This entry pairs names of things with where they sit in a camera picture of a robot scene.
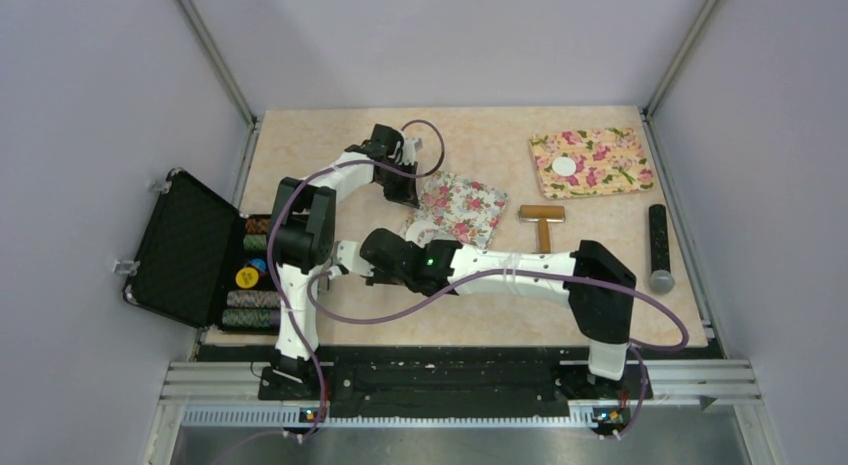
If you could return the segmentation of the white dough piece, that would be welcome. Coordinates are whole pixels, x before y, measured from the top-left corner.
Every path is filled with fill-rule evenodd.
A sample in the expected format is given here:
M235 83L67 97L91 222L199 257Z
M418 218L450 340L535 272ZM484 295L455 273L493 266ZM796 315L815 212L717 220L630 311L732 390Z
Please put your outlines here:
M439 232L436 224L428 220L416 220L409 225L405 232L405 240L423 247L432 241Z

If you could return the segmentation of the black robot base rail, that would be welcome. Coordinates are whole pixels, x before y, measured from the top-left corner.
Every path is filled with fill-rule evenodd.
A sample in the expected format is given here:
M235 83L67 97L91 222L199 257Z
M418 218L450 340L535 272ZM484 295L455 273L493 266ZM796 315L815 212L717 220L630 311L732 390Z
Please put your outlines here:
M322 370L265 367L262 401L325 399L332 418L565 418L580 400L634 405L651 397L645 372L591 377L584 347L326 346Z

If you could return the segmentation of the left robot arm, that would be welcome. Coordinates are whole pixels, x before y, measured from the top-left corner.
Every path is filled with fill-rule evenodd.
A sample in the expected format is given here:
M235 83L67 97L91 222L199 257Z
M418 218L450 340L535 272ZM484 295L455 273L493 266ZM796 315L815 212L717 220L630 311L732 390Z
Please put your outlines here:
M377 124L369 139L347 147L325 168L305 178L286 177L278 185L268 234L267 263L280 305L280 325L271 367L297 398L319 389L319 346L310 281L331 261L338 204L361 187L375 183L390 202L419 206L419 138Z

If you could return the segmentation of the white floral tray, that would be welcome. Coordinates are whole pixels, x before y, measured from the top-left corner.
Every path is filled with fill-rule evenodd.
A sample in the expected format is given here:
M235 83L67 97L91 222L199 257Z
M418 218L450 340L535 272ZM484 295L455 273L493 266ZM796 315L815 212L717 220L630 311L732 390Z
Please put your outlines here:
M428 220L439 228L435 238L454 238L478 248L489 246L508 203L505 191L449 172L429 177L418 198L420 206L407 217L401 236L405 238L414 221Z

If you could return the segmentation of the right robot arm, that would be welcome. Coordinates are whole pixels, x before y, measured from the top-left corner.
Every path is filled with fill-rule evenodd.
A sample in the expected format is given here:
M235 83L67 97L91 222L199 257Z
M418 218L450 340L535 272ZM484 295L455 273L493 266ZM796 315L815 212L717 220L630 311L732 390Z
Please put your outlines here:
M589 389L612 397L626 385L636 276L597 241L583 240L572 252L524 254L447 239L418 245L377 229L357 256L369 267L370 284L403 285L427 297L498 294L565 306L589 341Z

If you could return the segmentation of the wooden dough roller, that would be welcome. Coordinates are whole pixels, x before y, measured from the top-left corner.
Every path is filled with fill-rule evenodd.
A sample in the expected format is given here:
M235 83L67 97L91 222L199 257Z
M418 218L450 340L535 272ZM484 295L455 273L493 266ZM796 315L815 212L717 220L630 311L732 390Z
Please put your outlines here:
M552 223L565 221L565 208L556 205L521 205L518 217L521 222L536 224L537 251L542 254L550 253L552 251L550 227Z

